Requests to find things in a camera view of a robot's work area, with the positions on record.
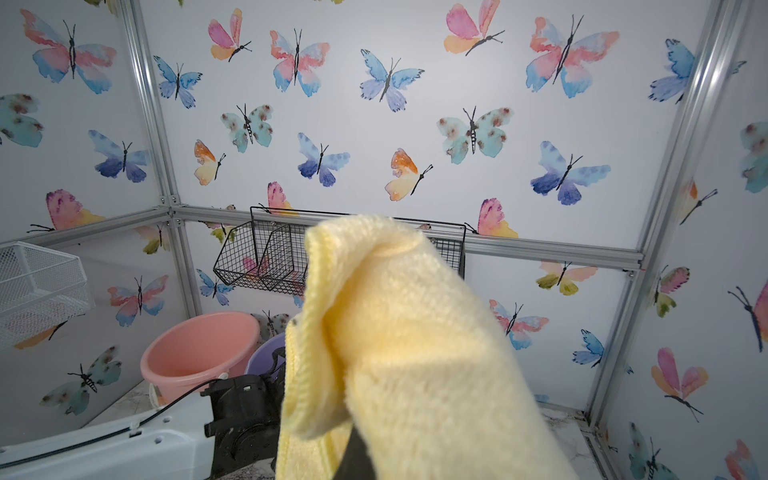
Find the cream yellow microfibre cloth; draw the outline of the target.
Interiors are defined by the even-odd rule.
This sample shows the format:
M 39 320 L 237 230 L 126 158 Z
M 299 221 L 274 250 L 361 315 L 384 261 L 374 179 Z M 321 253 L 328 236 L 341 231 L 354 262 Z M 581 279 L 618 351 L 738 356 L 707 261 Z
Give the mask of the cream yellow microfibre cloth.
M 354 435 L 379 479 L 575 477 L 499 322 L 421 231 L 346 216 L 305 248 L 278 478 L 332 478 Z

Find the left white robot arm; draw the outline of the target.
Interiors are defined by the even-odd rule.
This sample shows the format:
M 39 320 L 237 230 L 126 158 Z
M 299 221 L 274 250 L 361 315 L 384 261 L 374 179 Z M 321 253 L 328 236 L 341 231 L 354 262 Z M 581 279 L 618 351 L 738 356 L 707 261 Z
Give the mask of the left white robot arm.
M 4 479 L 227 479 L 277 456 L 285 349 L 155 412 L 1 450 Z

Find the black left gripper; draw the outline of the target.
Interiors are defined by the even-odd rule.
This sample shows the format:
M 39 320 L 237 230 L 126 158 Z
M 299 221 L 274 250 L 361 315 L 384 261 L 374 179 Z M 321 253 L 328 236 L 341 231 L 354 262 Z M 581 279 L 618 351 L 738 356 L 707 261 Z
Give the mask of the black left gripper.
M 201 393 L 213 414 L 204 426 L 205 436 L 214 440 L 212 479 L 263 460 L 276 464 L 285 349 L 278 347 L 261 357 L 266 365 L 257 374 L 217 380 Z

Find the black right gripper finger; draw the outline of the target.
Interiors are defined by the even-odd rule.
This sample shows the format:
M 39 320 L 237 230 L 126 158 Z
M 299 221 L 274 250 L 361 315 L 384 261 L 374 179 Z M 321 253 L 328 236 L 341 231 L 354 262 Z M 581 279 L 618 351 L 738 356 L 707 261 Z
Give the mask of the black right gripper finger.
M 376 480 L 373 462 L 367 445 L 355 426 L 350 432 L 344 455 L 333 477 L 334 480 Z

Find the purple plastic bucket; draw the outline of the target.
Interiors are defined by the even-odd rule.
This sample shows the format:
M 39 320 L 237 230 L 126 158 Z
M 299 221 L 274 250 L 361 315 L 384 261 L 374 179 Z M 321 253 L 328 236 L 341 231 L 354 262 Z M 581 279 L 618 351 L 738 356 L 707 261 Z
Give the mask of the purple plastic bucket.
M 280 333 L 261 345 L 251 356 L 245 374 L 276 381 L 285 373 L 285 334 Z

